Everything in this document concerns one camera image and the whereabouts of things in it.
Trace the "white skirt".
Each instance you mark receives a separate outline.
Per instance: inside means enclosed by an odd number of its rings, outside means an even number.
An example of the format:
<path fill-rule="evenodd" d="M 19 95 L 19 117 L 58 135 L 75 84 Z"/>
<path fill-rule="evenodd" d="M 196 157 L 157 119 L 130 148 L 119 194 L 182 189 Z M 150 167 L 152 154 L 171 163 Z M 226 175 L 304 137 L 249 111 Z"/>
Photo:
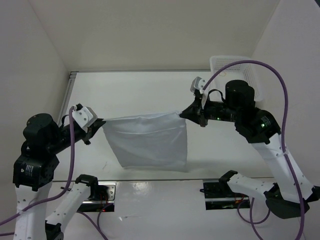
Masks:
<path fill-rule="evenodd" d="M 185 170 L 187 124 L 179 112 L 107 119 L 102 128 L 122 168 Z"/>

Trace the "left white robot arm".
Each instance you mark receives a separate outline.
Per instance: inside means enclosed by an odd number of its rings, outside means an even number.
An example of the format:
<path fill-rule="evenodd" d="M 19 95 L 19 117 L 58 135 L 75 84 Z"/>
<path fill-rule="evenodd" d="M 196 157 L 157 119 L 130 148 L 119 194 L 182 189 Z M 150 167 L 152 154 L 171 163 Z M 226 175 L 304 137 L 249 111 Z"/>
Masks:
<path fill-rule="evenodd" d="M 61 193 L 49 197 L 54 172 L 59 164 L 57 154 L 70 148 L 70 167 L 75 165 L 75 143 L 90 139 L 105 124 L 96 119 L 84 130 L 78 121 L 59 127 L 50 114 L 32 116 L 23 130 L 25 142 L 13 166 L 13 184 L 17 197 L 15 240 L 62 240 L 70 220 L 85 200 L 102 196 L 98 178 L 81 174 L 70 187 L 67 179 Z"/>

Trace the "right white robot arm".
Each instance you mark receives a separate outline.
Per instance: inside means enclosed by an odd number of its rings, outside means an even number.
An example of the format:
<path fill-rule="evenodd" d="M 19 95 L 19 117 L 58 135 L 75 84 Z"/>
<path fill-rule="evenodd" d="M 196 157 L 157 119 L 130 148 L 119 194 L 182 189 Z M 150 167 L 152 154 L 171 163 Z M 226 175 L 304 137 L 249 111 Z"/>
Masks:
<path fill-rule="evenodd" d="M 235 130 L 260 154 L 275 183 L 259 181 L 230 170 L 219 178 L 219 192 L 260 199 L 281 219 L 298 218 L 310 202 L 320 199 L 320 188 L 304 176 L 287 148 L 282 147 L 281 128 L 273 115 L 255 106 L 255 90 L 243 80 L 231 80 L 221 101 L 211 101 L 203 90 L 205 80 L 196 77 L 190 87 L 193 103 L 180 117 L 206 127 L 209 120 L 231 122 Z"/>

